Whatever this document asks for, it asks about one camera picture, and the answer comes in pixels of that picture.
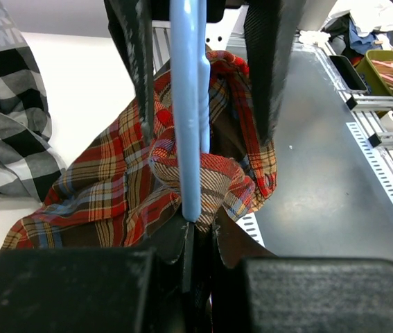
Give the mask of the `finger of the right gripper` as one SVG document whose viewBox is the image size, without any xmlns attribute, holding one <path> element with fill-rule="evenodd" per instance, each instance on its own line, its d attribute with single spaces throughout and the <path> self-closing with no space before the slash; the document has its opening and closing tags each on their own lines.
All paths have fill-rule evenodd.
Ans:
<svg viewBox="0 0 393 333">
<path fill-rule="evenodd" d="M 154 123 L 150 2 L 107 0 L 104 5 L 110 35 L 134 85 L 143 139 L 149 144 Z"/>
<path fill-rule="evenodd" d="M 244 32 L 259 143 L 272 140 L 277 126 L 292 41 L 304 1 L 250 1 Z"/>
</svg>

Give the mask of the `red brown plaid shirt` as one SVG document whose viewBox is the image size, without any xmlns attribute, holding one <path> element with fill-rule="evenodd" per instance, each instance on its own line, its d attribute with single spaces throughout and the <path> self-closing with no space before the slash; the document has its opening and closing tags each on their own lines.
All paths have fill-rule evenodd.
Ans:
<svg viewBox="0 0 393 333">
<path fill-rule="evenodd" d="M 244 59 L 209 51 L 211 148 L 201 156 L 206 233 L 219 209 L 234 221 L 259 210 L 277 186 L 273 144 L 260 145 Z M 171 75 L 154 83 L 151 144 L 131 102 L 53 183 L 42 206 L 14 224 L 3 249 L 133 246 L 178 210 L 180 180 L 171 105 Z"/>
</svg>

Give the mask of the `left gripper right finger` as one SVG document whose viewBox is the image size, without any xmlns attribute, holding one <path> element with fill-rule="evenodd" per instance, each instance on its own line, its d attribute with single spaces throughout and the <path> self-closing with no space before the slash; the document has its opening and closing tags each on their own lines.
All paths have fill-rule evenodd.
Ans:
<svg viewBox="0 0 393 333">
<path fill-rule="evenodd" d="M 393 332 L 393 262 L 277 257 L 217 213 L 214 332 Z"/>
</svg>

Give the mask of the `pile of clothes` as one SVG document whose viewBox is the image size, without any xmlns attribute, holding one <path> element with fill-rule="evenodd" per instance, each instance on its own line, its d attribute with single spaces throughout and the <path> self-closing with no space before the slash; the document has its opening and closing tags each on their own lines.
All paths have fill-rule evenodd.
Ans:
<svg viewBox="0 0 393 333">
<path fill-rule="evenodd" d="M 392 1 L 336 1 L 323 23 L 329 44 L 336 54 L 352 63 L 358 62 L 369 50 L 391 51 L 393 32 Z"/>
</svg>

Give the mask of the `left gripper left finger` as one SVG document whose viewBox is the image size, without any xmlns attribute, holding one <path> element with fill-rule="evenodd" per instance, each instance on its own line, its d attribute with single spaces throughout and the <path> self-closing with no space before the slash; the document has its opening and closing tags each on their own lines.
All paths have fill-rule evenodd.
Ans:
<svg viewBox="0 0 393 333">
<path fill-rule="evenodd" d="M 0 332 L 185 332 L 195 226 L 129 248 L 0 252 Z"/>
</svg>

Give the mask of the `green bin of hangers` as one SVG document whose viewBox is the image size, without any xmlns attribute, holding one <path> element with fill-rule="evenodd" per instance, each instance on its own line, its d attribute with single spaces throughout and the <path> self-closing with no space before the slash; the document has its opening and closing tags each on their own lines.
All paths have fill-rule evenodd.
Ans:
<svg viewBox="0 0 393 333">
<path fill-rule="evenodd" d="M 356 66 L 370 96 L 393 97 L 393 51 L 372 49 Z"/>
</svg>

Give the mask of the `black white checkered shirt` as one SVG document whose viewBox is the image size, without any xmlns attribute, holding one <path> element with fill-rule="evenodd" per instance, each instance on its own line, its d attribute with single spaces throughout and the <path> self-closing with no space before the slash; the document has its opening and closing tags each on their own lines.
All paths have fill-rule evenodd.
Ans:
<svg viewBox="0 0 393 333">
<path fill-rule="evenodd" d="M 51 134 L 39 67 L 0 2 L 0 198 L 44 200 L 65 169 L 49 145 Z"/>
</svg>

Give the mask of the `light blue plastic hanger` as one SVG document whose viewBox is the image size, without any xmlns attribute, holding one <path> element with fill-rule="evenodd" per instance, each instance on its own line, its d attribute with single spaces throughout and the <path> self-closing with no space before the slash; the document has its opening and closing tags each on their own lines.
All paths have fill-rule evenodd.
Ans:
<svg viewBox="0 0 393 333">
<path fill-rule="evenodd" d="M 170 2 L 171 88 L 182 214 L 196 222 L 202 211 L 200 156 L 210 149 L 209 78 L 205 32 L 207 2 Z"/>
</svg>

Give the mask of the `aluminium mounting rail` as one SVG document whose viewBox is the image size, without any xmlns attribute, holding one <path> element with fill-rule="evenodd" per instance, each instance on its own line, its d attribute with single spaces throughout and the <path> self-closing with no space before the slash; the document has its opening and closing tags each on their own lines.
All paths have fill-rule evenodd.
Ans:
<svg viewBox="0 0 393 333">
<path fill-rule="evenodd" d="M 393 97 L 342 93 L 353 122 L 347 124 L 370 168 L 393 204 L 393 131 L 388 131 L 378 111 L 393 111 Z"/>
</svg>

